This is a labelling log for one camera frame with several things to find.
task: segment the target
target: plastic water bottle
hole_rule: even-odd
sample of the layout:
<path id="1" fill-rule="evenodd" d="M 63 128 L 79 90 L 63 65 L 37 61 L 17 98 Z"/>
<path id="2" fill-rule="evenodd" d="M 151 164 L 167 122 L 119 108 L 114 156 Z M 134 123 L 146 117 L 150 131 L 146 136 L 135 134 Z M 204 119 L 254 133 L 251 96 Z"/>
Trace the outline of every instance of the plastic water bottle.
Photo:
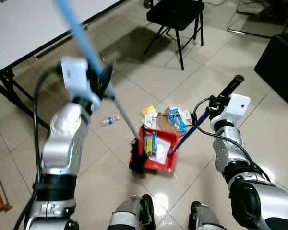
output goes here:
<path id="1" fill-rule="evenodd" d="M 120 120 L 120 117 L 119 116 L 114 116 L 114 117 L 111 117 L 109 116 L 107 119 L 103 119 L 100 124 L 102 127 L 104 126 L 108 126 L 112 123 L 115 123 L 115 122 L 118 122 Z"/>

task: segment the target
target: white table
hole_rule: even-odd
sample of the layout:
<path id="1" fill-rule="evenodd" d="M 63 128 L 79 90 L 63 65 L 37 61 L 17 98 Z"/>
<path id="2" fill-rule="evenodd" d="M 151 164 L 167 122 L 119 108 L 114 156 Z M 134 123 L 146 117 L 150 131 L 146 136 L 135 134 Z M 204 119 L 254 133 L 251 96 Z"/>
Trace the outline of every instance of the white table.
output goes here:
<path id="1" fill-rule="evenodd" d="M 71 0 L 78 21 L 87 24 L 126 0 Z M 52 0 L 8 0 L 0 5 L 0 93 L 25 113 L 33 113 L 19 99 L 12 68 L 69 34 L 69 27 Z M 40 124 L 49 126 L 39 120 Z"/>

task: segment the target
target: black handle grip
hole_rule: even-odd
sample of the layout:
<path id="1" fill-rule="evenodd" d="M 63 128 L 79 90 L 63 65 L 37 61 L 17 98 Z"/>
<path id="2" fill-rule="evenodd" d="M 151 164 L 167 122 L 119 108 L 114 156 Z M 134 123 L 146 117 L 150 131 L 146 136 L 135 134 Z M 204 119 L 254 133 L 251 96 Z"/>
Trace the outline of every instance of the black handle grip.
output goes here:
<path id="1" fill-rule="evenodd" d="M 219 96 L 229 97 L 232 92 L 244 81 L 244 77 L 236 75 L 235 78 L 226 86 Z"/>

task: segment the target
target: black folding chair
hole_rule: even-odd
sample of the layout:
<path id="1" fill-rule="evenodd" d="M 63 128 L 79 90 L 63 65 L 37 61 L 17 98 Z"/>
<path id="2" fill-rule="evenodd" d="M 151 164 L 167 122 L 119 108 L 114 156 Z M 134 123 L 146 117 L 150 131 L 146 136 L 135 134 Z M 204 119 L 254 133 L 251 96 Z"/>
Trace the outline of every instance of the black folding chair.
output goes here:
<path id="1" fill-rule="evenodd" d="M 193 39 L 196 39 L 197 32 L 201 30 L 201 42 L 204 45 L 203 36 L 203 10 L 204 4 L 202 0 L 161 0 L 154 6 L 153 0 L 151 1 L 151 10 L 147 12 L 147 20 L 161 25 L 158 33 L 155 35 L 151 43 L 148 45 L 144 54 L 148 52 L 152 44 L 164 33 L 169 33 L 171 29 L 175 29 L 178 52 L 180 56 L 181 69 L 184 70 L 183 59 L 181 51 L 187 46 L 187 44 Z M 189 41 L 181 48 L 179 30 L 185 30 L 191 22 L 195 20 L 195 28 L 193 36 Z M 201 20 L 201 27 L 198 28 L 198 21 Z"/>

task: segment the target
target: robot leg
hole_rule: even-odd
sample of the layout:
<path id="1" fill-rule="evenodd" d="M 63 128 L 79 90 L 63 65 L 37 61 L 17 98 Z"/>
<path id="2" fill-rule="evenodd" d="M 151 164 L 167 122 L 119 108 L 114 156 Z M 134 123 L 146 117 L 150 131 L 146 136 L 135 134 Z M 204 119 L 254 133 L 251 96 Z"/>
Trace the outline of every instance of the robot leg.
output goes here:
<path id="1" fill-rule="evenodd" d="M 189 230 L 226 230 L 215 213 L 207 206 L 194 201 L 190 207 Z"/>
<path id="2" fill-rule="evenodd" d="M 108 230 L 138 230 L 145 225 L 155 230 L 154 205 L 150 195 L 131 196 L 122 202 L 112 214 Z"/>

